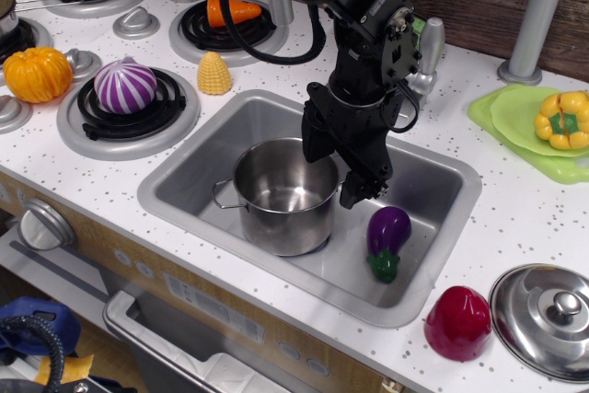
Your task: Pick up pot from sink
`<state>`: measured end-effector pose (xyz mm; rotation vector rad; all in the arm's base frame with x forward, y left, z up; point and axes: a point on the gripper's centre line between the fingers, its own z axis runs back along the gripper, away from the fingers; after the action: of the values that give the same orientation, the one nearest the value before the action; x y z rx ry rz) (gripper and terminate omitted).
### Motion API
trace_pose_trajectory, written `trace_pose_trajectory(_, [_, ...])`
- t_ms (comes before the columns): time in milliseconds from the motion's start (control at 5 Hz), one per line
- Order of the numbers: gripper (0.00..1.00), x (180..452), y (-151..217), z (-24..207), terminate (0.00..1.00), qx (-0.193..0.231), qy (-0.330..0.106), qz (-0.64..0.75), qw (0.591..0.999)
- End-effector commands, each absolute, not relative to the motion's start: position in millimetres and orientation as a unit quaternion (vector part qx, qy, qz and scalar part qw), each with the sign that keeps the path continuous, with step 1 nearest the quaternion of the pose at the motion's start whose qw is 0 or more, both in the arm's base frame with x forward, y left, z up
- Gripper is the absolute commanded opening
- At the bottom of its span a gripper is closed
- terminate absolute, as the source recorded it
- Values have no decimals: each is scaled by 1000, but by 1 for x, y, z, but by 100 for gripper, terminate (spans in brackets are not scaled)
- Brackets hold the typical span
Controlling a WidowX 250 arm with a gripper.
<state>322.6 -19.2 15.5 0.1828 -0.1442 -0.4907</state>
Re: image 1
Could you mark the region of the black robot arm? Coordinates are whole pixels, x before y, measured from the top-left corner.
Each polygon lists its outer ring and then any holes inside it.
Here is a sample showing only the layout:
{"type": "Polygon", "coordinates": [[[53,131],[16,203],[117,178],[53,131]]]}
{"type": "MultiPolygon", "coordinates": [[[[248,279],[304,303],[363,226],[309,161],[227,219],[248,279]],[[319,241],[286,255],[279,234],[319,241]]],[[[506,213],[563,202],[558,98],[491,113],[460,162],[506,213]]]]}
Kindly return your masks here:
{"type": "Polygon", "coordinates": [[[393,167],[386,148],[404,102],[419,106],[407,77],[421,55],[412,28],[413,0],[299,0],[322,6],[333,21],[335,67],[325,85],[311,82],[302,121],[303,151],[313,163],[338,153],[349,171],[346,209],[387,191],[393,167]]]}

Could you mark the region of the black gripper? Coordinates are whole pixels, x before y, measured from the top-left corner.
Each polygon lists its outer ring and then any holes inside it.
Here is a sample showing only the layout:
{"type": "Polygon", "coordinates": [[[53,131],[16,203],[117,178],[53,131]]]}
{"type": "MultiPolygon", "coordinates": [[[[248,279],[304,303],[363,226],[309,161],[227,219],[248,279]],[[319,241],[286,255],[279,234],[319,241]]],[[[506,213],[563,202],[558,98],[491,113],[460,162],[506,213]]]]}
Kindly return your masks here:
{"type": "Polygon", "coordinates": [[[345,102],[317,82],[307,85],[307,94],[302,120],[303,154],[308,163],[314,163],[338,153],[348,166],[341,184],[340,205],[353,208],[373,195],[385,194],[393,175],[387,135],[404,133],[417,121],[395,126],[405,100],[414,110],[419,109],[418,96],[408,83],[397,83],[380,100],[367,105],[345,102]]]}

